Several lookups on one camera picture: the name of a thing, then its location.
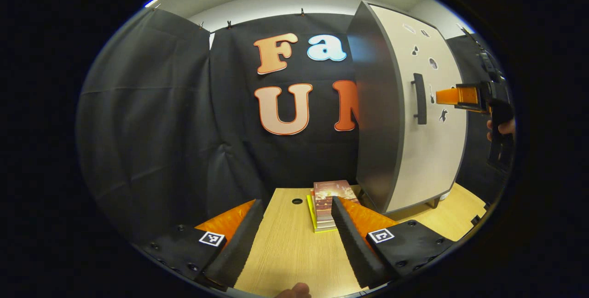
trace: cabinet leg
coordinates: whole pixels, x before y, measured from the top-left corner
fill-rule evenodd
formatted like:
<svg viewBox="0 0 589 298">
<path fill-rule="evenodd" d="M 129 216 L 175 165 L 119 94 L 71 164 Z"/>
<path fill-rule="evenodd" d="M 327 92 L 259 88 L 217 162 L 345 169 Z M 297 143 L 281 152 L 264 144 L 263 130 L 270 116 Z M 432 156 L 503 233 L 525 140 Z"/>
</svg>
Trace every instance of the cabinet leg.
<svg viewBox="0 0 589 298">
<path fill-rule="evenodd" d="M 435 199 L 433 200 L 433 206 L 432 206 L 432 208 L 438 208 L 438 204 L 439 204 L 439 202 L 440 202 L 440 197 L 438 197 L 438 198 L 435 198 Z"/>
</svg>

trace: cabinet door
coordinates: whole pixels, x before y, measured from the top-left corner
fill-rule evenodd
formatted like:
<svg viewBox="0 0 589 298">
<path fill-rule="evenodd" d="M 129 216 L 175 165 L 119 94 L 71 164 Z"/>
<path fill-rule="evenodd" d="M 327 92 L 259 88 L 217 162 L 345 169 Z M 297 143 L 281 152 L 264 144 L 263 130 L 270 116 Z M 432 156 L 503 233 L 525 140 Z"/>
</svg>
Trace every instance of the cabinet door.
<svg viewBox="0 0 589 298">
<path fill-rule="evenodd" d="M 404 95 L 404 143 L 399 174 L 386 212 L 419 204 L 450 189 L 467 131 L 467 113 L 437 105 L 435 93 L 462 83 L 458 65 L 440 32 L 412 17 L 370 7 L 391 41 Z M 414 74 L 423 76 L 427 123 L 418 124 Z"/>
</svg>

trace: wooden table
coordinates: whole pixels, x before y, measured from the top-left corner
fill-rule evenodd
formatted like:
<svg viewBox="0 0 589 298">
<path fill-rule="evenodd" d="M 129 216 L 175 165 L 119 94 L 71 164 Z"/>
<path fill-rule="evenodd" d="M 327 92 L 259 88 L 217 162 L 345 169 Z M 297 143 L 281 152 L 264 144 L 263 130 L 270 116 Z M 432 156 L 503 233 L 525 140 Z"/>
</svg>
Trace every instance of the wooden table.
<svg viewBox="0 0 589 298">
<path fill-rule="evenodd" d="M 297 282 L 309 285 L 313 298 L 354 294 L 360 288 L 347 259 L 339 232 L 315 233 L 307 205 L 309 189 L 276 189 L 264 213 L 244 269 L 234 289 L 274 297 Z M 301 204 L 292 200 L 300 198 Z M 438 208 L 415 206 L 392 214 L 404 222 L 415 219 L 451 240 L 472 227 L 484 202 L 458 184 Z"/>
</svg>

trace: yellow book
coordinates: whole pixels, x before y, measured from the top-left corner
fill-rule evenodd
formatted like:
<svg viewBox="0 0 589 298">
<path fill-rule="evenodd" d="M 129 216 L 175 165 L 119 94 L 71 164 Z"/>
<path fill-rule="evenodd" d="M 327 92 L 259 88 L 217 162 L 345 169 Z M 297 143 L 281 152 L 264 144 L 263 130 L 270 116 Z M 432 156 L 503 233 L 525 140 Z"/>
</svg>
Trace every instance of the yellow book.
<svg viewBox="0 0 589 298">
<path fill-rule="evenodd" d="M 337 228 L 324 230 L 324 231 L 317 231 L 317 218 L 315 217 L 315 212 L 313 211 L 313 198 L 310 195 L 307 196 L 307 204 L 309 204 L 309 213 L 311 213 L 311 222 L 313 222 L 313 228 L 315 229 L 315 233 L 327 233 L 328 231 L 336 231 Z"/>
</svg>

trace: orange letter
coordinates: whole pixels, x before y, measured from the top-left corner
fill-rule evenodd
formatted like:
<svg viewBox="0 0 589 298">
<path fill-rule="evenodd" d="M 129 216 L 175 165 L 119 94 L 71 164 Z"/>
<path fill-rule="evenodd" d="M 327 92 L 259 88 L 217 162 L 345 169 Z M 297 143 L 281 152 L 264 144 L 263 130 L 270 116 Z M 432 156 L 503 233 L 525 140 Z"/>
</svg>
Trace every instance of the orange letter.
<svg viewBox="0 0 589 298">
<path fill-rule="evenodd" d="M 351 80 L 339 80 L 333 83 L 339 93 L 339 121 L 333 126 L 337 131 L 350 131 L 356 128 L 352 121 L 352 112 L 358 120 L 358 91 Z"/>
<path fill-rule="evenodd" d="M 292 49 L 290 44 L 286 42 L 296 43 L 298 40 L 295 34 L 281 34 L 280 36 L 257 40 L 254 46 L 257 46 L 260 51 L 261 64 L 258 67 L 258 74 L 263 75 L 286 68 L 286 63 L 280 61 L 278 54 L 282 54 L 283 57 L 290 57 Z"/>
<path fill-rule="evenodd" d="M 289 92 L 294 95 L 295 116 L 292 122 L 282 122 L 278 118 L 278 95 L 282 90 L 278 86 L 259 88 L 254 92 L 260 102 L 260 121 L 267 131 L 274 135 L 294 135 L 303 131 L 309 124 L 309 92 L 311 84 L 293 84 Z"/>
</svg>

